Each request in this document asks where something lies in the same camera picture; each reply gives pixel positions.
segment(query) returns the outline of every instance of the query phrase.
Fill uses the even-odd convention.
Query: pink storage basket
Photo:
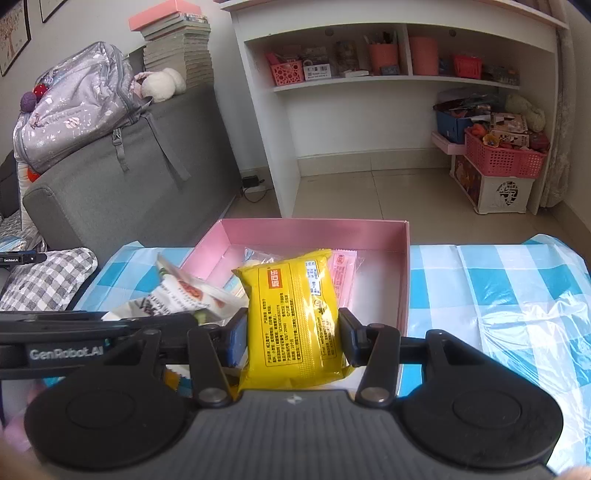
[[[271,71],[278,87],[290,83],[301,83],[305,80],[301,60],[271,65]]]
[[[533,150],[487,147],[466,128],[466,156],[487,177],[536,179],[540,175],[543,153]]]

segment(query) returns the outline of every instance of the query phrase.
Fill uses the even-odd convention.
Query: red basket
[[[533,150],[487,147],[466,128],[466,156],[487,177],[536,179],[546,157]]]
[[[480,80],[480,77],[482,77],[482,59],[477,57],[454,55],[453,68],[458,77],[476,80]]]
[[[301,60],[271,65],[271,71],[278,87],[290,83],[301,83],[305,80]]]

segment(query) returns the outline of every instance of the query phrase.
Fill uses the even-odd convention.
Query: stack of books
[[[160,12],[157,20],[132,29],[140,31],[146,40],[145,69],[147,72],[175,69],[186,80],[187,88],[213,83],[212,57],[207,47],[209,22],[200,9],[194,10],[199,7],[187,8],[183,4],[177,0],[172,8],[176,11],[163,16]]]

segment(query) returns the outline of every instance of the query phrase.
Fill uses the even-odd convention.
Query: orange container
[[[376,43],[369,46],[369,59],[374,75],[381,75],[382,67],[398,65],[398,46],[394,43]]]
[[[410,37],[408,41],[413,57],[413,74],[439,75],[437,40],[430,37]]]

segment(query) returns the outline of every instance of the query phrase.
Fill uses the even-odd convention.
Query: gray checkered cushion
[[[75,248],[47,252],[47,260],[40,264],[14,267],[0,310],[65,310],[96,266],[93,252]]]

